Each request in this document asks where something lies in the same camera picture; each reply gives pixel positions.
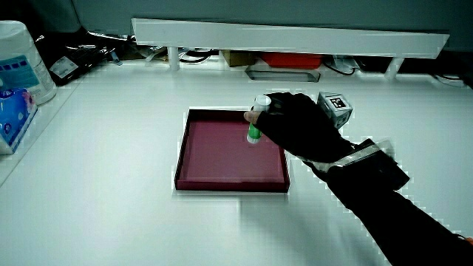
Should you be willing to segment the person's right hand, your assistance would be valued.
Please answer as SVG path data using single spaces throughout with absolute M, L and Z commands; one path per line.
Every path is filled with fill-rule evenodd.
M 266 112 L 251 110 L 244 118 L 284 150 L 318 163 L 334 163 L 355 150 L 309 96 L 274 92 L 268 97 Z

